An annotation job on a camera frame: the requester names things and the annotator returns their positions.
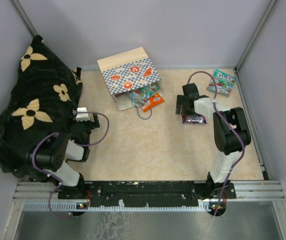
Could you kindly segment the purple candy bag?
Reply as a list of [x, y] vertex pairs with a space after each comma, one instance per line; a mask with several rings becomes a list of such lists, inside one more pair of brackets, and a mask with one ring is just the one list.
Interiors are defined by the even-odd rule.
[[181, 117], [183, 124], [207, 124], [205, 116], [189, 108], [183, 108], [181, 110]]

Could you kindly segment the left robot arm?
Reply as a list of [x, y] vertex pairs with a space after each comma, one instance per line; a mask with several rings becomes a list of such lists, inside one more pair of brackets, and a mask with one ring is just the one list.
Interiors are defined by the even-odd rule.
[[98, 115], [93, 121], [87, 114], [79, 114], [72, 121], [71, 132], [41, 132], [34, 146], [25, 154], [25, 161], [45, 178], [62, 185], [59, 199], [79, 199], [87, 192], [84, 177], [73, 170], [67, 161], [84, 163], [90, 154], [91, 131], [100, 126]]

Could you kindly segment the checkered paper bag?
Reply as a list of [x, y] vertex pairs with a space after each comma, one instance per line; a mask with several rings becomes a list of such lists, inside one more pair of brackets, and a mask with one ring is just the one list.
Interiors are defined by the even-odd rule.
[[126, 93], [146, 85], [159, 85], [161, 77], [143, 47], [97, 61], [118, 110], [132, 108]]

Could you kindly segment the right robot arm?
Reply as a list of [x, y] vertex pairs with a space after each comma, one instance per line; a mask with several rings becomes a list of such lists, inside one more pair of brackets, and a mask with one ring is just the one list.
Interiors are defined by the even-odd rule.
[[204, 184], [195, 188], [200, 199], [219, 197], [228, 186], [235, 163], [244, 156], [251, 143], [251, 135], [243, 108], [229, 108], [200, 95], [196, 84], [182, 87], [183, 94], [176, 99], [177, 115], [184, 124], [206, 124], [213, 121], [214, 142], [219, 151], [213, 169]]

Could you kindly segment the teal Fox's mint candy bag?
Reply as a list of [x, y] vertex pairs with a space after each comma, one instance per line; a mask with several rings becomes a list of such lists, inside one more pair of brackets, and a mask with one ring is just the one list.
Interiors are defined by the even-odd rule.
[[215, 79], [216, 84], [214, 84], [214, 81], [211, 80], [209, 82], [207, 90], [209, 90], [210, 92], [215, 92], [215, 86], [216, 86], [218, 94], [228, 97], [235, 84], [236, 81], [235, 76], [229, 75], [220, 70], [215, 70], [212, 76]]

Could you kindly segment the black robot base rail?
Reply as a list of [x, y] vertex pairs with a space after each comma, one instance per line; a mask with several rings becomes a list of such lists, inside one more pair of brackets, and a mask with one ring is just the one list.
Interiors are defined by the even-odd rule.
[[223, 184], [209, 181], [84, 181], [62, 186], [60, 200], [89, 201], [91, 207], [197, 207], [219, 197]]

